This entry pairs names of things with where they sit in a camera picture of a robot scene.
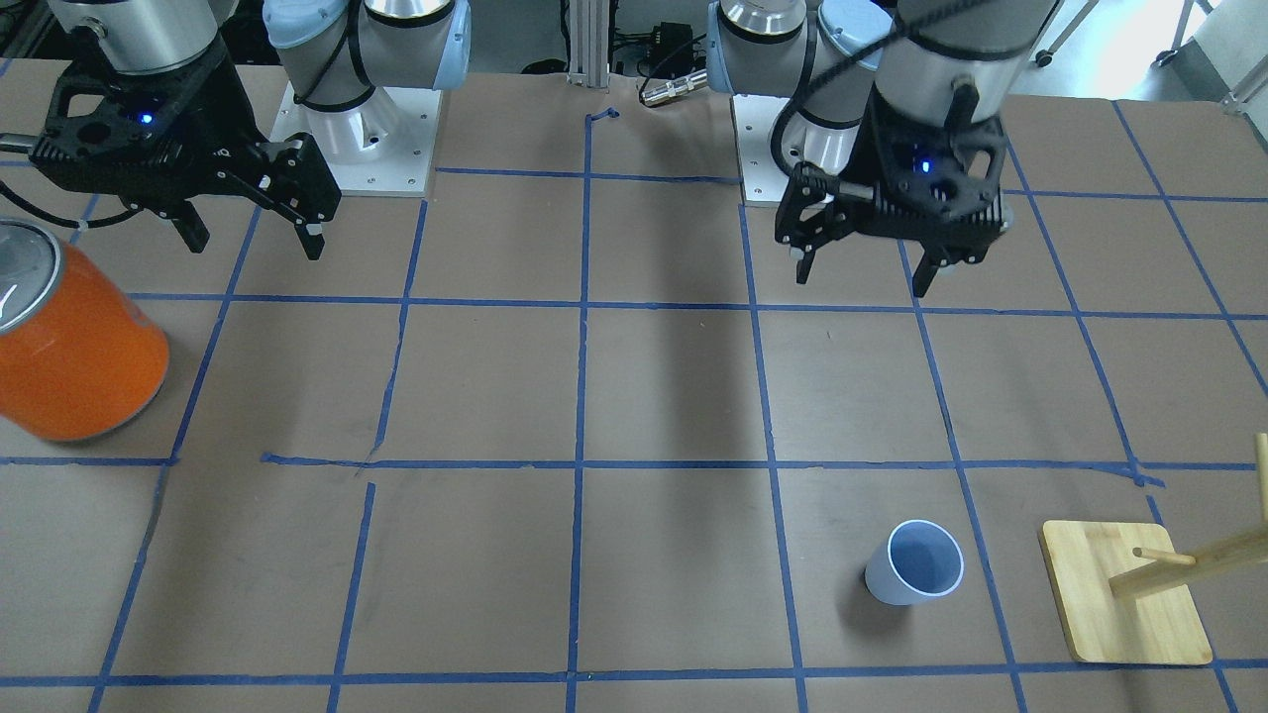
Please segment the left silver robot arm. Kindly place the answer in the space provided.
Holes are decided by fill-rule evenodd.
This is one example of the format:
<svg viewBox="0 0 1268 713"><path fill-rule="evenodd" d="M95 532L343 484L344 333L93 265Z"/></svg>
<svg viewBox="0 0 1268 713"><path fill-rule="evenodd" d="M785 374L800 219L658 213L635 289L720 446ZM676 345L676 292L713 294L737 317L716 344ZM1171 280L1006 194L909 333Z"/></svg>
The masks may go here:
<svg viewBox="0 0 1268 713"><path fill-rule="evenodd" d="M1058 1L714 1L713 90L781 96L767 150L787 186L773 239L806 283L855 233L914 241L910 280L980 263L1013 213L1000 112Z"/></svg>

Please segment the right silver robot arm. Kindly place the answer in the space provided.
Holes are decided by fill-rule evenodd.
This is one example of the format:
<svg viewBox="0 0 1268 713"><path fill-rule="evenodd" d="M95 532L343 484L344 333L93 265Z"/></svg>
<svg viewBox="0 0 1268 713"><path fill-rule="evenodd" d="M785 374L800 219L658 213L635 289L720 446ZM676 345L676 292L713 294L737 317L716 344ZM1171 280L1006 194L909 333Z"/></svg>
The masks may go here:
<svg viewBox="0 0 1268 713"><path fill-rule="evenodd" d="M268 140L254 118L216 14L203 1L52 1L75 58L44 129L5 136L60 189L118 197L120 214L167 219L191 252L207 226L199 195L243 197L284 217L309 260L341 189L333 166L403 154L394 88L448 91L470 66L467 1L266 1L268 43L308 123ZM983 1L714 1L706 75L720 93L787 98L770 150L787 190L775 239L800 252L864 232L915 240L913 289L987 258L1006 227L1000 104L987 100Z"/></svg>

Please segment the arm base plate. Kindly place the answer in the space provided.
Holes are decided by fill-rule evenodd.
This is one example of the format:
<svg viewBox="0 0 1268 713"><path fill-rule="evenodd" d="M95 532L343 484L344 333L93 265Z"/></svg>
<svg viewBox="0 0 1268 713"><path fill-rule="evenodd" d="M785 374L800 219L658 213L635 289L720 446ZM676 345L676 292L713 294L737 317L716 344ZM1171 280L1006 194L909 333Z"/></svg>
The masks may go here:
<svg viewBox="0 0 1268 713"><path fill-rule="evenodd" d="M379 88L366 103L331 113L298 105L288 84L269 137L311 134L346 197L424 198L445 96L430 89Z"/></svg>
<svg viewBox="0 0 1268 713"><path fill-rule="evenodd" d="M770 136L785 104L784 96L741 94L732 98L735 148L748 207L776 207L787 189L787 176L780 171L770 148ZM784 159L787 165L806 159L827 173L838 174L851 156L860 128L858 121L847 128L827 128L795 114L781 140Z"/></svg>

